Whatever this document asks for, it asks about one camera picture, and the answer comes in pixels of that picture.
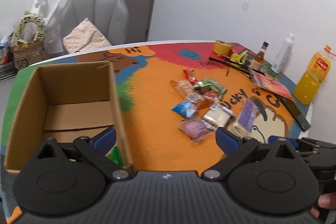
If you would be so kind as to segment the person's right hand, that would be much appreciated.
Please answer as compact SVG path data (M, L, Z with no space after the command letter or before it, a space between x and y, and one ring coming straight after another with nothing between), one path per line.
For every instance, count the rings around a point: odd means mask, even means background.
M336 192L319 196L318 207L322 209L334 210L336 208Z

